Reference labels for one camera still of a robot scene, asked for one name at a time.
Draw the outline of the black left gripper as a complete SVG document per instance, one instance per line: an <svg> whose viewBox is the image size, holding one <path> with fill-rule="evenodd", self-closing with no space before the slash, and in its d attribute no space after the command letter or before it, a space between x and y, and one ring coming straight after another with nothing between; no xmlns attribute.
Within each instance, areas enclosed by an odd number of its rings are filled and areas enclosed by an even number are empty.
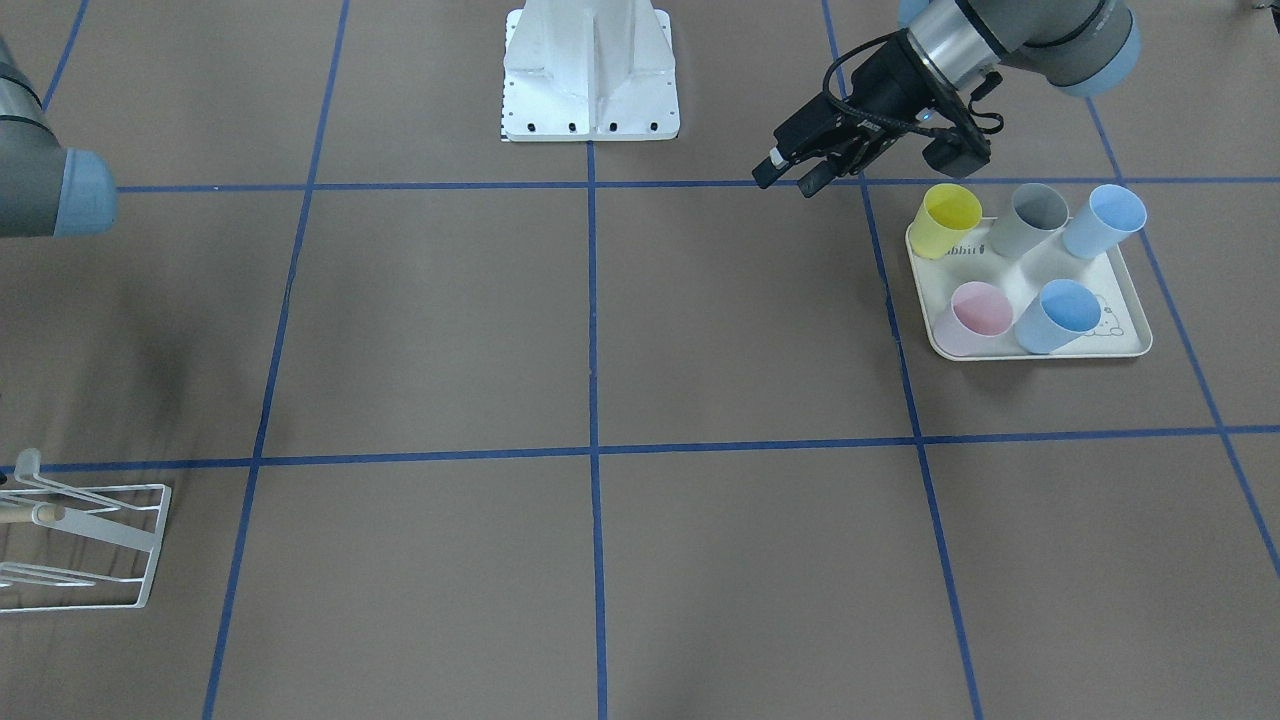
<svg viewBox="0 0 1280 720"><path fill-rule="evenodd" d="M934 82L906 36L882 36L877 50L849 77L836 97L829 77L820 92L774 131L774 150L751 170L767 190L791 169L822 159L797 182L812 199L833 181L860 176L905 135L945 138L946 129L922 128L919 115L936 105Z"/></svg>

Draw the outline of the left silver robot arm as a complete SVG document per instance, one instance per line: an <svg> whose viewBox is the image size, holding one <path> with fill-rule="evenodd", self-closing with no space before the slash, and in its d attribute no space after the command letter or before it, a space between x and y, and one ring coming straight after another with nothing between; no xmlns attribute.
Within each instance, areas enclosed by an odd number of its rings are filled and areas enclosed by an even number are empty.
<svg viewBox="0 0 1280 720"><path fill-rule="evenodd" d="M1002 68L1094 97L1119 86L1142 50L1125 1L902 1L899 23L827 67L819 92L774 129L756 186L809 163L797 186L810 197L908 135L927 138L929 168L968 178L989 163L989 140L1004 128L1000 114L977 109Z"/></svg>

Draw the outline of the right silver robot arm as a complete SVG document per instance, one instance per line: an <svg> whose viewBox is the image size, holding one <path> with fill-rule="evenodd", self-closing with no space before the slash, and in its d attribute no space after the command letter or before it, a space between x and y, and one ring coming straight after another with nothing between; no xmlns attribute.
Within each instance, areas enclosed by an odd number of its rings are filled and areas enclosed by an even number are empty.
<svg viewBox="0 0 1280 720"><path fill-rule="evenodd" d="M118 187L96 152L61 145L42 99L1 41L1 237L100 234L118 218Z"/></svg>

